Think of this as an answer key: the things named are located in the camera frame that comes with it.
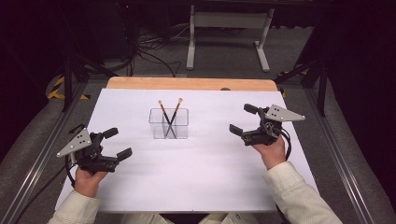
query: gray floor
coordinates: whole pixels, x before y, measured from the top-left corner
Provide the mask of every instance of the gray floor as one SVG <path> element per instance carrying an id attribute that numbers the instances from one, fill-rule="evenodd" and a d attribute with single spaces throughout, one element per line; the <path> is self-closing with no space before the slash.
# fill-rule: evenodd
<path id="1" fill-rule="evenodd" d="M 199 32 L 196 42 L 195 65 L 192 71 L 185 69 L 188 50 L 188 41 L 185 39 L 180 39 L 160 50 L 149 52 L 169 63 L 181 61 L 182 65 L 177 72 L 178 77 L 272 79 L 279 72 L 289 71 L 294 66 L 311 32 L 311 28 L 271 29 L 264 45 L 264 51 L 271 67 L 271 72 L 267 74 L 262 72 L 258 57 L 252 47 L 253 41 L 257 39 L 257 36 L 260 36 L 260 32 L 254 30 L 245 30 L 236 36 L 216 30 Z M 171 64 L 171 67 L 176 70 L 177 64 Z M 150 63 L 138 57 L 135 62 L 134 74 L 146 77 L 170 77 L 170 72 L 162 64 Z M 57 152 L 66 145 L 71 137 L 68 131 L 80 123 L 88 124 L 99 92 L 106 86 L 106 79 L 97 77 L 92 77 L 84 90 L 84 94 L 89 94 L 91 99 L 78 100 L 60 132 L 61 137 L 54 143 L 54 148 L 49 149 L 51 156 L 45 163 L 43 172 L 38 174 L 38 181 L 33 183 L 35 188 L 32 195 L 64 165 L 64 160 L 57 159 L 52 152 Z M 344 223 L 396 223 L 396 216 L 390 206 L 389 199 L 363 158 L 333 97 L 329 84 L 325 105 L 326 120 L 342 156 L 356 179 L 361 197 L 367 205 L 372 220 L 364 221 L 360 218 L 359 212 L 357 212 L 359 208 L 356 208 L 351 201 L 344 180 L 334 163 L 331 145 L 319 124 L 317 111 L 310 104 L 307 90 L 295 85 L 297 79 L 294 78 L 289 84 L 282 85 L 282 87 L 286 92 L 285 102 L 288 109 L 299 111 L 306 116 L 304 122 L 296 122 L 294 127 L 299 135 L 312 173 L 317 180 L 320 195 Z M 56 78 L 49 84 L 49 90 L 55 81 Z M 25 177 L 29 174 L 30 168 L 46 145 L 62 114 L 63 103 L 63 100 L 51 99 L 49 104 L 26 127 L 0 164 L 0 197 L 2 199 L 0 201 L 0 217 L 6 214 Z M 20 223 L 46 223 L 53 214 L 64 179 L 65 173 L 56 178 L 35 199 Z M 95 223 L 117 223 L 119 219 L 120 215 L 99 214 Z M 281 223 L 275 212 L 262 214 L 260 222 Z"/>

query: white paper sheet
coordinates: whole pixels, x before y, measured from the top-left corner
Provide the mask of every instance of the white paper sheet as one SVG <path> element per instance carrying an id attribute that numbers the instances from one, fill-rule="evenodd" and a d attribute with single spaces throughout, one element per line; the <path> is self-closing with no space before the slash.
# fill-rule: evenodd
<path id="1" fill-rule="evenodd" d="M 149 111 L 176 107 L 190 112 L 188 139 L 153 139 Z M 259 116 L 244 104 L 285 107 L 279 92 L 165 91 L 103 89 L 93 111 L 89 132 L 117 127 L 119 134 L 104 139 L 103 155 L 115 157 L 131 147 L 132 157 L 102 181 L 97 197 L 100 211 L 125 212 L 260 212 L 275 210 L 262 179 L 266 169 L 259 153 L 229 132 L 233 124 L 244 131 L 259 126 Z M 305 181 L 316 184 L 291 122 L 289 158 Z M 72 190 L 67 179 L 56 208 Z"/>

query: table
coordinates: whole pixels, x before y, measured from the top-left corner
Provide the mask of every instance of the table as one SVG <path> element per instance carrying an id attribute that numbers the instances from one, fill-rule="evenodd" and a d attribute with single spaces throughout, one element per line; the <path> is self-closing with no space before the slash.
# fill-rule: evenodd
<path id="1" fill-rule="evenodd" d="M 233 91 L 213 91 L 224 87 Z M 181 107 L 190 110 L 189 138 L 153 139 L 148 123 L 149 110 L 159 107 L 160 99 L 165 105 L 175 103 L 176 106 L 178 97 L 184 99 Z M 271 80 L 111 78 L 99 96 L 88 130 L 97 133 L 117 127 L 120 133 L 102 142 L 102 153 L 115 156 L 131 147 L 134 154 L 101 183 L 100 211 L 276 210 L 262 180 L 265 167 L 260 155 L 228 131 L 230 123 L 246 130 L 258 127 L 258 117 L 245 112 L 244 103 L 261 107 L 276 103 L 285 107 Z M 306 182 L 316 188 L 292 123 L 285 122 L 283 127 L 291 136 L 290 161 Z M 70 190 L 67 180 L 57 207 Z"/>

